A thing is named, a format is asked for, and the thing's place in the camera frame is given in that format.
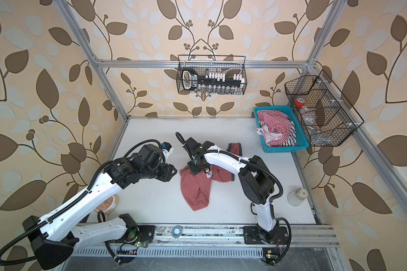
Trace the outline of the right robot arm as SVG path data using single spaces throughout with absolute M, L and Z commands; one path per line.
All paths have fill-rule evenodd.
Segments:
M 267 265 L 281 262 L 292 243 L 292 228 L 286 218 L 275 215 L 273 201 L 282 197 L 284 189 L 262 158 L 243 157 L 239 143 L 222 150 L 209 141 L 198 143 L 192 137 L 184 139 L 179 132 L 175 135 L 190 159 L 180 176 L 182 194 L 191 209 L 198 211 L 208 206 L 212 181 L 229 182 L 239 178 L 251 202 L 251 212 L 257 218 L 255 227 L 244 229 L 244 237 L 255 236 L 260 243 L 276 246 L 285 238 L 287 244 L 283 251 L 268 252 L 263 257 Z

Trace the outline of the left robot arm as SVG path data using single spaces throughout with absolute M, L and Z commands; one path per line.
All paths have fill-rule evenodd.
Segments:
M 30 216 L 23 221 L 24 233 L 0 249 L 0 266 L 38 261 L 41 269 L 53 269 L 65 262 L 89 233 L 79 233 L 75 227 L 96 207 L 111 196 L 141 179 L 169 182 L 177 173 L 167 164 L 173 147 L 168 142 L 146 140 L 138 143 L 139 152 L 132 149 L 118 159 L 106 161 L 95 172 L 89 185 L 57 209 L 42 217 Z M 34 255 L 23 259 L 3 260 L 2 256 L 21 240 L 28 238 Z

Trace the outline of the red tank top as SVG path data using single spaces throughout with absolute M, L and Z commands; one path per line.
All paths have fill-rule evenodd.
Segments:
M 184 200 L 193 211 L 206 208 L 209 205 L 211 182 L 227 183 L 235 180 L 238 171 L 230 171 L 219 165 L 210 165 L 210 172 L 193 174 L 189 166 L 180 170 L 180 188 Z

